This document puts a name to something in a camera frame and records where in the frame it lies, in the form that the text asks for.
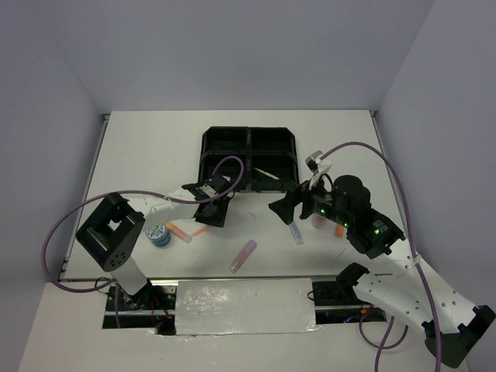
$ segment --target white wall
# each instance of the white wall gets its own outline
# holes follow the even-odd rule
[[[437,0],[379,110],[420,249],[456,288],[496,309],[496,2]],[[496,325],[469,357],[493,371]]]
[[[101,112],[376,109],[433,0],[36,0]]]
[[[81,200],[102,121],[30,0],[0,12],[0,370],[17,370],[44,277],[50,226]],[[57,236],[60,269],[71,226]]]

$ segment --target table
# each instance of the table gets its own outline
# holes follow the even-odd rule
[[[102,329],[105,299],[99,293],[71,294],[47,284],[19,372],[373,370],[375,349],[361,339],[357,324],[325,325],[289,335],[155,336],[146,329]],[[365,325],[374,342],[385,329],[383,322]],[[398,322],[390,340],[398,339],[402,330]],[[398,348],[383,353],[380,371],[399,370],[434,370],[434,357],[420,335],[410,332]],[[467,364],[457,371],[468,372]]]
[[[195,182],[202,133],[210,126],[288,127],[296,137],[301,181],[311,176],[305,158],[316,150],[325,152],[347,141],[363,141],[380,149],[370,113],[365,110],[112,112],[86,196],[123,189],[166,193]],[[371,191],[373,206],[402,226],[391,182],[379,157],[354,146],[333,154],[332,161],[332,177],[359,177]],[[229,205],[223,229],[208,229],[189,244],[173,239],[165,249],[157,249],[142,234],[133,257],[151,278],[332,276],[352,262],[381,272],[345,238],[335,237],[331,222],[326,229],[316,230],[310,219],[298,220],[305,244],[297,246],[288,227],[267,207],[282,196],[238,193]],[[80,222],[95,206],[84,209]],[[255,239],[258,247],[232,274],[229,265],[249,239]],[[75,242],[63,278],[94,280],[103,274]]]

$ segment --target white table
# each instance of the white table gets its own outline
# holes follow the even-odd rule
[[[92,282],[72,284],[86,288]],[[47,284],[19,372],[109,372],[172,370],[202,372],[355,372],[374,368],[375,349],[357,324],[326,325],[288,335],[155,336],[146,329],[102,329],[106,297],[70,294]],[[385,323],[367,323],[380,341]],[[399,338],[403,325],[393,328]],[[381,357],[381,372],[429,372],[434,357],[420,335],[410,332]],[[442,371],[452,369],[444,367]],[[465,362],[459,372],[468,372]]]
[[[202,133],[210,126],[288,127],[296,137],[301,181],[311,176],[305,158],[316,150],[327,151],[347,141],[363,141],[380,149],[368,111],[113,112],[87,196],[123,189],[166,193],[196,182]],[[373,206],[402,226],[388,173],[379,157],[355,146],[333,154],[332,161],[332,177],[359,177],[370,189]],[[314,277],[336,275],[352,262],[370,267],[368,258],[358,254],[345,238],[334,236],[331,222],[327,229],[316,230],[310,219],[297,219],[305,240],[304,245],[297,246],[288,227],[267,207],[282,196],[238,193],[229,205],[223,229],[211,228],[189,244],[173,239],[165,249],[157,249],[142,234],[133,257],[146,276],[175,279]],[[95,206],[96,203],[84,209],[81,221]],[[229,265],[249,239],[255,239],[258,247],[232,274]],[[103,274],[75,242],[64,279],[89,280]]]

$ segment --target pink marker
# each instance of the pink marker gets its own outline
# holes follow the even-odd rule
[[[238,269],[243,265],[250,254],[257,248],[257,243],[255,240],[250,240],[248,244],[245,245],[239,256],[234,260],[231,267],[229,268],[233,273],[237,272]]]

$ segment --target black organizer box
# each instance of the black organizer box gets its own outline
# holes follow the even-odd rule
[[[236,155],[245,164],[245,173],[237,191],[283,191],[284,183],[299,184],[295,136],[287,128],[252,128],[213,126],[203,134],[198,182],[208,179],[215,165],[227,155]],[[279,177],[274,180],[254,168]],[[239,174],[235,160],[220,168],[233,180]]]

